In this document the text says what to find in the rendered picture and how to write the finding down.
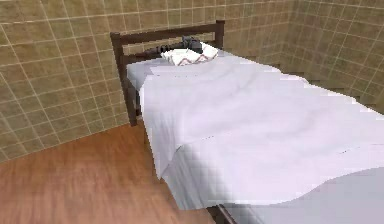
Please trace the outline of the white pillow with red zigzag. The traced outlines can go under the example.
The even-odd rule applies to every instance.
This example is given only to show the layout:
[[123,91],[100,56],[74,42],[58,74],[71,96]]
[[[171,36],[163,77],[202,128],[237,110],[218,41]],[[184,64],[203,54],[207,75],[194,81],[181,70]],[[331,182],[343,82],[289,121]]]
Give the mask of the white pillow with red zigzag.
[[174,49],[161,54],[161,57],[174,66],[184,66],[213,60],[219,50],[209,44],[201,42],[202,53],[190,49]]

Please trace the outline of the white bed blanket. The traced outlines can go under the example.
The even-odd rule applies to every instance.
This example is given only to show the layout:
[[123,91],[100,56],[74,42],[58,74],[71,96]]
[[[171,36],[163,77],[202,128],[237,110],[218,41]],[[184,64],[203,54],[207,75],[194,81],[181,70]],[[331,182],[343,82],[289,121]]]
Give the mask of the white bed blanket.
[[384,116],[257,63],[155,67],[140,89],[156,174],[182,209],[291,201],[384,167]]

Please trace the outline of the black long ribbed object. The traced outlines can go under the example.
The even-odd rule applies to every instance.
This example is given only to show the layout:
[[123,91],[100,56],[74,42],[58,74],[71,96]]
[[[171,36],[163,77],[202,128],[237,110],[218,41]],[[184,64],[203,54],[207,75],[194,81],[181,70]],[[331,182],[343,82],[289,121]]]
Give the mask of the black long ribbed object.
[[196,53],[202,53],[202,45],[201,42],[192,37],[192,36],[183,36],[182,41],[175,44],[169,45],[161,45],[151,49],[147,49],[142,53],[137,53],[137,58],[147,58],[149,56],[160,55],[165,53],[166,51],[174,50],[174,49],[190,49],[195,51]]

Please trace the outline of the brown wooden bed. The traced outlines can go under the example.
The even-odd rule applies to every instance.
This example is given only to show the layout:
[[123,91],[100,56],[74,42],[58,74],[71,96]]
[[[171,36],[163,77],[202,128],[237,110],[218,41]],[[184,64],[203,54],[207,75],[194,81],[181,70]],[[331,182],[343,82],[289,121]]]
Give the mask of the brown wooden bed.
[[[160,55],[136,57],[137,53],[147,49],[179,43],[183,36],[192,36],[217,48],[218,56],[210,61],[184,66],[174,66]],[[155,67],[257,63],[226,52],[223,48],[223,37],[222,21],[128,35],[112,33],[111,42],[130,123],[145,128],[140,89]],[[309,79],[300,73],[283,72],[276,65],[261,65],[273,67],[284,74],[299,76],[312,85],[346,95],[341,87],[324,79]],[[330,179],[301,197],[287,202],[270,205],[225,203],[200,209],[209,211],[216,224],[384,224],[384,167]]]

